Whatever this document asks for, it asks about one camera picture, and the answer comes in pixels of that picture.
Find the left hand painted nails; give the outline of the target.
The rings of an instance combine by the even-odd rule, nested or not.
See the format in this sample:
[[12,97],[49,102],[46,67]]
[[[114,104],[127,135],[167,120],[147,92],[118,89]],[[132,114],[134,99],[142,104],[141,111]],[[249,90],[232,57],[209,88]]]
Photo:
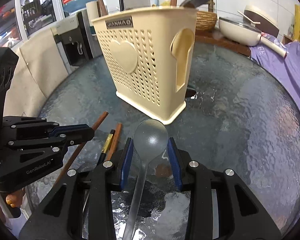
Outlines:
[[[18,190],[11,194],[0,193],[0,203],[5,202],[6,205],[12,208],[20,207],[23,203],[23,196],[24,196],[23,190]],[[6,216],[2,211],[1,206],[0,206],[0,219],[4,224],[6,223]]]

